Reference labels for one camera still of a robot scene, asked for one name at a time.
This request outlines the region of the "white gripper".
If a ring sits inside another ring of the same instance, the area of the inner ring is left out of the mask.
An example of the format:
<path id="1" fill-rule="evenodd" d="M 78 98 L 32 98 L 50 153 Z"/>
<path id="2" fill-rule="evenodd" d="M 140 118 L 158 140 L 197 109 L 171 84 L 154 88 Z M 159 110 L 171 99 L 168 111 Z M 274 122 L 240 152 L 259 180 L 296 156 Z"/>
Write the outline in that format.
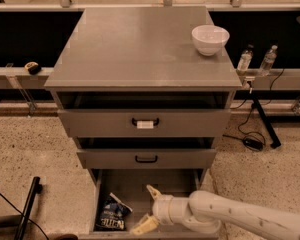
<path id="1" fill-rule="evenodd" d="M 153 215 L 145 214 L 140 221 L 132 227 L 130 233 L 143 235 L 155 230 L 159 223 L 162 225 L 183 224 L 190 216 L 188 199 L 162 195 L 159 190 L 151 185 L 146 186 L 151 197 L 154 199 L 152 207 Z"/>

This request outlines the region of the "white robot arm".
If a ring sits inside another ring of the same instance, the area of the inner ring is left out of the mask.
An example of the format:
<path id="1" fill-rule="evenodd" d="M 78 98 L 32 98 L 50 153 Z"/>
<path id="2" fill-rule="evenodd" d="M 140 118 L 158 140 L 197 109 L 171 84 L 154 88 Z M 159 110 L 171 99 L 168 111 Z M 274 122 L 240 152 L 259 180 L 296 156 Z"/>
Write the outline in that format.
<path id="1" fill-rule="evenodd" d="M 214 234 L 226 222 L 266 240 L 300 240 L 300 214 L 238 202 L 203 190 L 188 197 L 162 194 L 151 185 L 147 190 L 154 200 L 152 214 L 145 214 L 130 230 L 136 236 L 154 231 L 159 225 L 174 224 Z"/>

